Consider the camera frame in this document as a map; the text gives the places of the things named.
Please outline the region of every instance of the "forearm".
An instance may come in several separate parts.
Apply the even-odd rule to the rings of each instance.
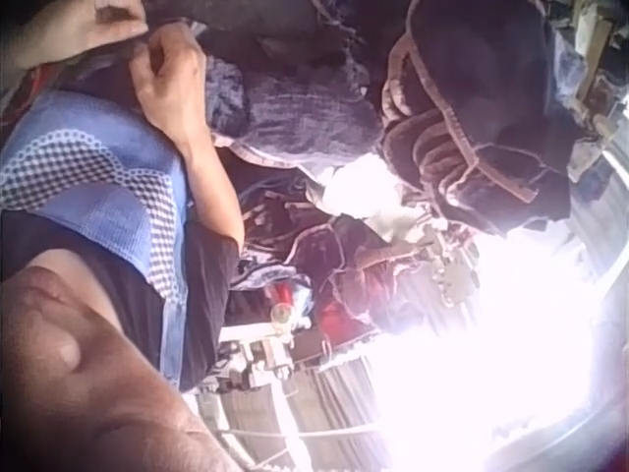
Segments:
[[[208,229],[233,238],[242,249],[245,240],[243,216],[209,129],[177,144],[184,156],[188,182],[200,222]]]
[[[2,31],[0,89],[3,98],[7,91],[14,89],[20,83],[29,69],[39,65],[34,61],[32,51],[32,40],[27,27],[13,26]]]

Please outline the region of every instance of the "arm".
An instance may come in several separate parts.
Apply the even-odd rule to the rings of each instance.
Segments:
[[[106,12],[112,6],[125,12],[119,20],[108,21]],[[60,62],[146,30],[142,0],[55,0],[25,26],[2,30],[0,89],[4,95],[27,70],[41,64]]]
[[[207,231],[198,220],[187,221],[185,230],[188,313],[192,315],[186,318],[179,388],[189,391],[199,386],[218,360],[220,331],[239,253],[233,239]]]
[[[9,28],[0,38],[0,91],[2,91],[2,110],[5,108],[6,94],[13,91],[20,83],[28,68],[21,66],[20,61],[20,27]]]
[[[186,163],[200,222],[215,233],[232,238],[241,251],[245,226],[238,196],[218,158],[210,131],[206,129],[178,148]]]
[[[151,53],[163,57],[157,71]],[[200,222],[242,249],[245,229],[238,197],[205,123],[205,62],[190,29],[173,24],[138,47],[130,69],[144,116],[183,156]]]
[[[2,295],[2,394],[11,405],[3,458],[7,445],[34,462],[24,470],[241,470],[181,395],[61,277],[29,267]]]

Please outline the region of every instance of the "blue fabric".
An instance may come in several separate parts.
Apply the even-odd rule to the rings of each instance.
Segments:
[[[138,108],[124,56],[95,56],[65,88]],[[351,59],[338,67],[301,66],[291,73],[248,71],[210,57],[205,112],[210,128],[253,154],[256,165],[305,166],[311,173],[371,152],[382,124],[363,97],[363,70]]]
[[[0,210],[56,221],[132,264],[165,299],[160,370],[181,375],[188,286],[187,184],[178,152],[144,119],[71,92],[43,94],[0,154]]]

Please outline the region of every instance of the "denim fabric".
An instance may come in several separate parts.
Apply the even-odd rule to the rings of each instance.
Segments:
[[[133,265],[164,298],[160,370],[181,376],[188,285],[187,184],[161,135],[119,106],[40,96],[0,154],[0,210],[49,218]]]
[[[563,105],[584,73],[572,52],[527,0],[413,0],[389,55],[383,157],[438,214],[484,232],[567,217],[586,138]]]
[[[240,172],[243,166],[248,164],[231,170],[255,180],[259,170],[249,166]],[[299,174],[273,171],[259,180],[272,183],[272,189],[255,186],[242,200],[247,238],[232,291],[291,279],[307,284],[317,303],[334,301],[347,316],[371,324],[395,292],[394,264],[386,256],[390,246],[362,221],[332,217],[307,202]],[[368,258],[373,264],[363,266],[365,254],[373,255]]]
[[[64,88],[140,111],[127,67],[128,53],[94,55]],[[363,98],[365,72],[342,66],[299,66],[264,73],[210,57],[206,118],[213,132],[234,140],[233,150],[256,165],[343,165],[375,149],[382,126]]]

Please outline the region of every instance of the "person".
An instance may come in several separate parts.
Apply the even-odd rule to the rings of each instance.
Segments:
[[[55,0],[3,35],[3,88],[146,30],[141,0]],[[244,240],[205,62],[164,26],[130,61],[143,116],[52,90],[2,149],[1,427],[25,469],[240,470],[180,394],[214,364]]]

